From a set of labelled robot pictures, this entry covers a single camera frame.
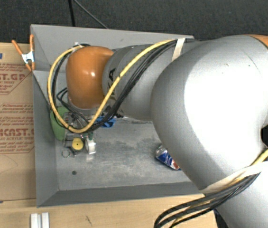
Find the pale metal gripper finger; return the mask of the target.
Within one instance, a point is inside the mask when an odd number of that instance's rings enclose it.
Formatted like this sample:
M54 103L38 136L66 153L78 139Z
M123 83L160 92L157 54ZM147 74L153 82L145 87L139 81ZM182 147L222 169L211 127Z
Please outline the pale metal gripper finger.
M85 148L89 155L96 153L96 143L93 139L85 139Z
M64 141L64 157L74 156L74 150L72 148L74 137L67 134Z

